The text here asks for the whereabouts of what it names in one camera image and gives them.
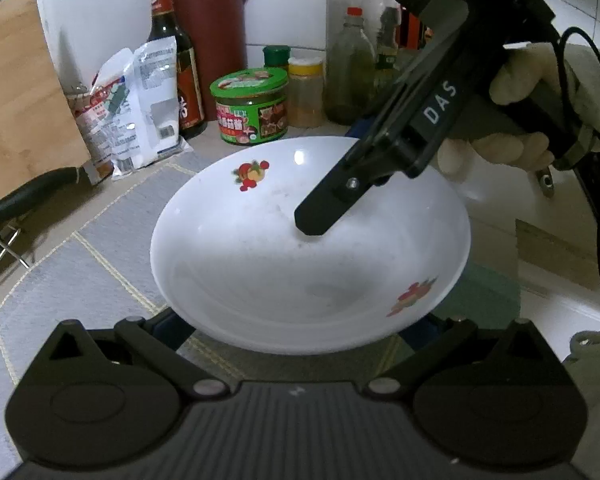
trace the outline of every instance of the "white bowl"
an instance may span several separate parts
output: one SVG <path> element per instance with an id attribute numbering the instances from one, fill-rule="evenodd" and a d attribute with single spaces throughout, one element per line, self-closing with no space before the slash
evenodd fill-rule
<path id="1" fill-rule="evenodd" d="M 396 173 L 321 237 L 295 226 L 296 206 L 354 142 L 261 144 L 182 186 L 151 241 L 174 311 L 220 341 L 277 354 L 353 348 L 431 311 L 471 242 L 464 204 L 433 168 L 414 180 Z"/>

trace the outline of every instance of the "knife block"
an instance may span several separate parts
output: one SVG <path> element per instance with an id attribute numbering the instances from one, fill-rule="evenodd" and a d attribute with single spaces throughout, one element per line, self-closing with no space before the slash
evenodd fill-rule
<path id="1" fill-rule="evenodd" d="M 173 0 L 178 24 L 191 37 L 196 53 L 202 104 L 207 121 L 216 120 L 209 85 L 247 68 L 243 0 Z"/>

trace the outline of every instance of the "yellow lid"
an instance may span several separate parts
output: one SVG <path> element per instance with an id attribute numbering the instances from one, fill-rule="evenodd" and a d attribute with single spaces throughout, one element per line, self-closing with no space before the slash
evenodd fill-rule
<path id="1" fill-rule="evenodd" d="M 321 75 L 322 74 L 322 59 L 319 57 L 289 58 L 289 74 L 290 75 Z"/>

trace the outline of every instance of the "food package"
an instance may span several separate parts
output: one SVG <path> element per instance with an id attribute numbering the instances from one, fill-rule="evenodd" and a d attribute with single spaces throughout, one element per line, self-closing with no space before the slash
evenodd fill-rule
<path id="1" fill-rule="evenodd" d="M 114 54 L 100 69 L 76 123 L 94 166 L 111 163 L 118 178 L 188 147 L 178 134 L 178 112 L 171 36 Z"/>

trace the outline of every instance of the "gray placemat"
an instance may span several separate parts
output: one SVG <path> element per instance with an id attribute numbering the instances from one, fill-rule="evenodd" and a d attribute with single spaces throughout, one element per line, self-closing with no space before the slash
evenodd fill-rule
<path id="1" fill-rule="evenodd" d="M 76 318 L 87 329 L 110 328 L 123 317 L 151 317 L 166 307 L 151 274 L 151 234 L 171 196 L 210 163 L 190 152 L 163 164 L 38 261 L 5 298 L 0 306 L 0 478 L 19 462 L 4 426 L 4 407 L 56 324 Z M 505 326 L 520 310 L 518 285 L 469 264 L 438 309 L 484 326 Z M 179 353 L 231 384 L 241 379 L 362 382 L 407 357 L 410 349 L 395 335 L 346 352 L 276 356 L 195 333 Z"/>

